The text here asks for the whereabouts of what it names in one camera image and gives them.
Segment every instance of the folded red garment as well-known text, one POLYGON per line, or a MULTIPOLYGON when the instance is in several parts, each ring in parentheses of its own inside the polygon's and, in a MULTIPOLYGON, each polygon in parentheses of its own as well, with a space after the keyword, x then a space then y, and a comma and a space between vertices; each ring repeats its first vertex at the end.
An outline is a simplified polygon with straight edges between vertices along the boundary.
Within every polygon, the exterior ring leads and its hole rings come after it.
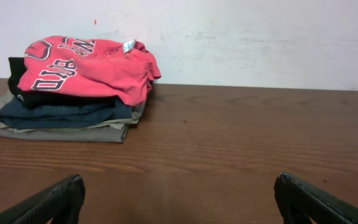
POLYGON ((25 51, 23 91, 50 91, 84 97, 118 96, 127 105, 146 100, 151 81, 161 77, 154 56, 141 42, 124 54, 111 40, 51 36, 25 51))

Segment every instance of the tabletop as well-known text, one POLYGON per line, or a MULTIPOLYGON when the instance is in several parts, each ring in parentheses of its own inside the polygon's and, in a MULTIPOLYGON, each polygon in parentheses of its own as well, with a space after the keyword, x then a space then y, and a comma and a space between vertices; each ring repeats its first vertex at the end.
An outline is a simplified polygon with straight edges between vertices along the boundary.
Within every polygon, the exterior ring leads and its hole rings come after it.
POLYGON ((281 171, 358 207, 358 91, 156 84, 123 144, 0 137, 0 212, 80 174, 80 223, 282 223, 281 171))

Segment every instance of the white wall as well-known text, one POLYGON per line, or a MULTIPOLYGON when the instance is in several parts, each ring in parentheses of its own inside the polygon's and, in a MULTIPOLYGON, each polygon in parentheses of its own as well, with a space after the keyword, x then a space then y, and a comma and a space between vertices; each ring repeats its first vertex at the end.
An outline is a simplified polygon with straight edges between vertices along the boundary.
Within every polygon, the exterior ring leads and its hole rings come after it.
POLYGON ((358 0, 0 0, 0 77, 50 35, 137 37, 160 83, 358 90, 358 0))

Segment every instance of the stack of folded clothes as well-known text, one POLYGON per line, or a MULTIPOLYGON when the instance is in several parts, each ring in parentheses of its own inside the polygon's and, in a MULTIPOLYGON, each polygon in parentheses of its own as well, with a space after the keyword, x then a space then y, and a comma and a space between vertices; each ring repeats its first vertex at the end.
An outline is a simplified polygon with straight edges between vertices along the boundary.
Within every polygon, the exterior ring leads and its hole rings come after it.
POLYGON ((52 36, 9 64, 0 136, 17 139, 123 142, 161 77, 154 56, 136 40, 52 36))

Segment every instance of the beige garment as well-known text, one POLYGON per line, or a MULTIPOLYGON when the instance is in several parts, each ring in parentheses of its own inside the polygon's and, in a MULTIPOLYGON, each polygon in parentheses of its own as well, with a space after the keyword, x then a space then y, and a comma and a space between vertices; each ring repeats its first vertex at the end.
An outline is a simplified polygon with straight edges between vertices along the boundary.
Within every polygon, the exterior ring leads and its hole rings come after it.
MULTIPOLYGON (((13 99, 13 97, 14 95, 12 95, 10 91, 7 91, 4 95, 0 96, 0 109, 3 106, 5 106, 5 104, 10 102, 13 99)), ((111 127, 121 130, 125 126, 125 124, 136 124, 139 121, 139 118, 140 118, 140 114, 136 111, 136 112, 132 112, 132 118, 103 121, 99 124, 95 124, 85 128, 16 129, 16 128, 11 128, 1 122, 0 122, 0 128, 8 129, 14 131, 15 133, 25 133, 29 131, 77 131, 81 129, 100 128, 100 127, 111 127)))

